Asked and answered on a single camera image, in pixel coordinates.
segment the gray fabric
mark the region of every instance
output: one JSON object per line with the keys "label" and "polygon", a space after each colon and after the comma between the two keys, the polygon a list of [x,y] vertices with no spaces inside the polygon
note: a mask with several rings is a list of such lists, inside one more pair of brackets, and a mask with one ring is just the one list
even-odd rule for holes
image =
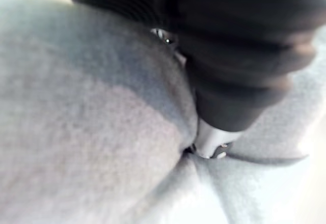
{"label": "gray fabric", "polygon": [[[1,224],[291,223],[284,205],[307,161],[182,155],[195,107],[181,67],[147,30],[40,0],[0,0],[0,15]],[[315,67],[234,153],[304,155],[297,146],[324,100],[325,66]]]}
{"label": "gray fabric", "polygon": [[0,223],[112,221],[195,137],[160,41],[83,6],[0,0]]}

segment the black rubber grip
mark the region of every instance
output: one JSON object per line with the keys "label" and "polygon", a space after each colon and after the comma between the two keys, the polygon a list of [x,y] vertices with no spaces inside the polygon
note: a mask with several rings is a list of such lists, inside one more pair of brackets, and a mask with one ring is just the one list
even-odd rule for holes
{"label": "black rubber grip", "polygon": [[197,110],[226,131],[251,126],[290,88],[288,73],[314,57],[326,0],[177,0],[181,51]]}

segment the gray fleece fabric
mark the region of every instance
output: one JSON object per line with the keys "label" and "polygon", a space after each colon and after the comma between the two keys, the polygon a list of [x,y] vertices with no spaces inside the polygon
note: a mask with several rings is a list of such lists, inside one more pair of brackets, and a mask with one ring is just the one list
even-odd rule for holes
{"label": "gray fleece fabric", "polygon": [[198,118],[155,36],[85,6],[0,0],[0,224],[291,223],[307,160],[288,160],[321,116],[322,59],[238,159],[204,160],[182,153]]}

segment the silver metal part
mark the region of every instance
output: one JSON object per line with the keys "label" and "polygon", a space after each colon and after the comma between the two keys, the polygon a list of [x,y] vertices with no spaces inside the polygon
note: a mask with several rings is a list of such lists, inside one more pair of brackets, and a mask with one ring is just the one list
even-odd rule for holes
{"label": "silver metal part", "polygon": [[201,120],[199,135],[192,146],[192,151],[206,159],[223,158],[229,151],[229,143],[239,139],[241,135],[242,132],[223,131]]}

